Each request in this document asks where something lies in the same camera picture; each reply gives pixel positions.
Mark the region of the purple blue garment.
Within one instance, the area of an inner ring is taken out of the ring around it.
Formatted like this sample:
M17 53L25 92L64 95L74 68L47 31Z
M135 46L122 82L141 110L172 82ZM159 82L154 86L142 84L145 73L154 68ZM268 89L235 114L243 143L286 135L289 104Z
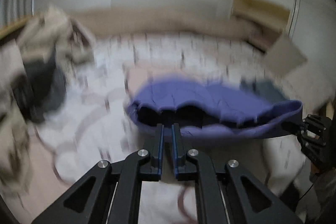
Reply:
M302 110L298 100L270 103L221 83L178 76L150 81L126 107L131 121L143 131L153 131L157 124L169 127L177 123L183 136L215 144L284 136L281 124L299 124Z

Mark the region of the dark teal folded garment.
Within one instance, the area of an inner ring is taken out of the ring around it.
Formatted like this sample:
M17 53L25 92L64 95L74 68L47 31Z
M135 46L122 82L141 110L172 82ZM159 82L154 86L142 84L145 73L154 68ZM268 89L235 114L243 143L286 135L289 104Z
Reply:
M254 79L247 81L246 79L241 79L240 89L251 92L269 103L279 103L288 100L288 98L274 86L271 80Z

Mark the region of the bear pattern bed sheet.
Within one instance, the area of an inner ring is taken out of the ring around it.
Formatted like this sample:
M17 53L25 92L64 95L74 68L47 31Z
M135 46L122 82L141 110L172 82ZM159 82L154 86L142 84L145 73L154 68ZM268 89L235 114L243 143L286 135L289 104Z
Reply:
M101 159L119 161L142 146L124 113L143 83L172 74L239 87L264 79L262 54L246 42L191 34L133 35L100 40L94 62L75 67L67 97L41 125L29 125L32 174L21 194L3 199L19 223L31 223ZM294 136L205 149L214 160L236 159L280 196L306 163ZM192 184L176 182L165 158L163 182L144 182L139 223L197 223Z

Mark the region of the grey flat cushion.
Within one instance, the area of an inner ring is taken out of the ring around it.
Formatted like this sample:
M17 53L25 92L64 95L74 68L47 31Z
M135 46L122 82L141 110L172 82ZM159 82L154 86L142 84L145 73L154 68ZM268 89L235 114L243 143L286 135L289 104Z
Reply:
M262 64L277 77L284 77L307 62L306 56L292 43L288 35L280 35L273 46L266 51Z

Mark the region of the white door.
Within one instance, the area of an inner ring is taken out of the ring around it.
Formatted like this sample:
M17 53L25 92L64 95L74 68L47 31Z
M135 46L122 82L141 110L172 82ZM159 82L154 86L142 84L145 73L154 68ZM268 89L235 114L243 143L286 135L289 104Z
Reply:
M296 0L290 37L306 61L285 79L312 113L335 97L335 6Z

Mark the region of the wooden footboard shelf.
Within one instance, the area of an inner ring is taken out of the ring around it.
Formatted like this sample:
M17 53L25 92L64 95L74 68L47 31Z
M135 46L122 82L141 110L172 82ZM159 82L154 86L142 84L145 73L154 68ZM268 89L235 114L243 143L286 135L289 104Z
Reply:
M232 15L258 25L260 33L252 36L248 43L263 52L286 32L291 20L290 9L266 0L233 0Z

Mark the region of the dark grey garment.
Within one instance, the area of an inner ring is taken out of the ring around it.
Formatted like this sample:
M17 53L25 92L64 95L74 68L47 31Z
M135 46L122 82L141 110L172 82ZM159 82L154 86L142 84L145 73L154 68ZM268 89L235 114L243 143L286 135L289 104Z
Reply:
M26 79L13 89L14 98L25 120L45 121L47 112L57 110L66 96L66 77L53 52L47 61L36 59L23 63Z

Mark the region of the beige crumpled garment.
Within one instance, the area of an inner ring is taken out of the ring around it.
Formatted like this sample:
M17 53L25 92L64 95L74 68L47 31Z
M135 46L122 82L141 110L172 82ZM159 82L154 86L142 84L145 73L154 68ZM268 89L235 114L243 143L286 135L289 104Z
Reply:
M47 61L53 52L63 73L72 65L93 61L89 38L55 6L30 19L17 37L1 44L1 193L20 193L31 181L30 121L23 118L13 89L26 79L23 63Z

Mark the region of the tan fluffy blanket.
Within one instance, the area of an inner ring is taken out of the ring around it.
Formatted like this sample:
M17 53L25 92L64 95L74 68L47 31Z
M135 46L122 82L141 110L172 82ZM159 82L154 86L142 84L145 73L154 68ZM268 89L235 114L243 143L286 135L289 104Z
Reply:
M148 32L194 32L228 40L248 40L262 33L249 20L209 19L173 9L91 9L69 15L99 38Z

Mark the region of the wooden headboard shelf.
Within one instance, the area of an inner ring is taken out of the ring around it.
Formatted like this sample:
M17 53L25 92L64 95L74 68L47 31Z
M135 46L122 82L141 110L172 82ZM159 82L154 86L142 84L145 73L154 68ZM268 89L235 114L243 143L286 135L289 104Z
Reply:
M30 19L32 19L33 15L25 16L21 19L18 19L15 22L11 22L8 25L1 27L0 29L0 39L5 38L7 35L15 32L16 30L22 28Z

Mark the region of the white grey curtain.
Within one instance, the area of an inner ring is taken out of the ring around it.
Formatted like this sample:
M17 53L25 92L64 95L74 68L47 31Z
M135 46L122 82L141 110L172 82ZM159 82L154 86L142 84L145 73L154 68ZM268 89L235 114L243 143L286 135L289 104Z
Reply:
M34 0L1 0L1 27L34 15Z

